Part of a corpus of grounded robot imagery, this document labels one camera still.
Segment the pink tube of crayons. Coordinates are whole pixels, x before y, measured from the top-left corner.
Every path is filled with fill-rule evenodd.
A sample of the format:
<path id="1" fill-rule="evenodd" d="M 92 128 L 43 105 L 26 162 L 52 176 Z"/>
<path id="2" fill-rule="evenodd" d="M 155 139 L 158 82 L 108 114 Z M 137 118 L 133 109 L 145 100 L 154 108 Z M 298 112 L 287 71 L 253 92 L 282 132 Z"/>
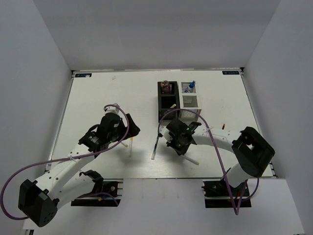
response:
<path id="1" fill-rule="evenodd" d="M 164 93 L 164 94 L 170 94 L 171 93 L 170 84 L 167 80 L 163 80 L 160 83 L 160 87 L 161 87 L 162 93 Z"/>

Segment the blue cap spray bottle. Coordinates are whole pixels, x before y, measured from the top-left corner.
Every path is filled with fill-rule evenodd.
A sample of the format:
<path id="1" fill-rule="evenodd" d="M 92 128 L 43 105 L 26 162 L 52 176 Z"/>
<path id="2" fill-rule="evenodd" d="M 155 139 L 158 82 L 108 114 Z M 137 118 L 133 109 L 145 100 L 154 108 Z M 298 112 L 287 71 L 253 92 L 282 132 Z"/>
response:
<path id="1" fill-rule="evenodd" d="M 193 93 L 194 88 L 195 88 L 195 80 L 193 80 L 186 88 L 185 88 L 185 93 Z"/>

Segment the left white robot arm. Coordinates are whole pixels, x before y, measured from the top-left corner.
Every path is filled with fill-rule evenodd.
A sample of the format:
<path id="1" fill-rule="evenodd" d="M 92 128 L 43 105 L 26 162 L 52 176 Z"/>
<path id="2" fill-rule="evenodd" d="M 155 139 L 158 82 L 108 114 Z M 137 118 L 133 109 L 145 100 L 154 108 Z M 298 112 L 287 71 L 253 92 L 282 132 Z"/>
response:
<path id="1" fill-rule="evenodd" d="M 19 209 L 38 227 L 47 225 L 57 210 L 70 201 L 84 196 L 98 196 L 107 185 L 94 170 L 82 168 L 95 160 L 99 151 L 111 143 L 139 134 L 140 129 L 130 114 L 126 127 L 117 113 L 105 114 L 100 124 L 92 126 L 68 154 L 68 161 L 57 163 L 50 171 L 34 181 L 25 180 L 20 186 Z"/>

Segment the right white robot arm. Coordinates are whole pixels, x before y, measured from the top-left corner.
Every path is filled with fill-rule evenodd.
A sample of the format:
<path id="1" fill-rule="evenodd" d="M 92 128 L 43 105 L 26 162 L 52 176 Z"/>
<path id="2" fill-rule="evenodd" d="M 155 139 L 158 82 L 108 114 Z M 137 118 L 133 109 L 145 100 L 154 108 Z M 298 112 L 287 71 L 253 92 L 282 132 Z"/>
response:
<path id="1" fill-rule="evenodd" d="M 260 178 L 275 155 L 273 147 L 249 126 L 242 131 L 226 131 L 210 129 L 199 122 L 187 125 L 174 119 L 161 128 L 160 135 L 179 156 L 185 155 L 192 144 L 216 146 L 232 152 L 238 163 L 226 172 L 227 179 L 221 182 L 221 190 L 226 195 L 233 195 L 245 180 Z"/>

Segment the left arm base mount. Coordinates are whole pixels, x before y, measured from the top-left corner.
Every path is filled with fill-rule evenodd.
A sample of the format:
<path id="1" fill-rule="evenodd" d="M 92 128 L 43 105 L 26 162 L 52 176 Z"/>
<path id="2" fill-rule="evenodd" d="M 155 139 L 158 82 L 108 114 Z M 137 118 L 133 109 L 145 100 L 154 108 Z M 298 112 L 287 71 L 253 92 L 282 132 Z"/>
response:
<path id="1" fill-rule="evenodd" d="M 71 202 L 72 207 L 117 207 L 121 201 L 123 181 L 105 180 L 98 172 L 88 170 L 79 173 L 92 181 L 90 192 L 84 193 Z"/>

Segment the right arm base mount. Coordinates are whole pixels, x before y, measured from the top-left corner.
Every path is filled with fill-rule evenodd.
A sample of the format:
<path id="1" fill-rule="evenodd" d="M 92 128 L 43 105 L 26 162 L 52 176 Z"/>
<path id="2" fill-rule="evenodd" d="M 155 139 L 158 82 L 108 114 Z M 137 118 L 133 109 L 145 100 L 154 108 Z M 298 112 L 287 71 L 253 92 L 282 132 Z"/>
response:
<path id="1" fill-rule="evenodd" d="M 225 209 L 232 208 L 231 197 L 223 180 L 203 181 L 202 190 L 204 192 L 205 207 L 207 209 Z M 239 203 L 242 191 L 241 208 L 251 208 L 250 192 L 248 186 L 241 183 L 238 187 L 230 187 L 231 196 L 234 199 L 235 206 Z"/>

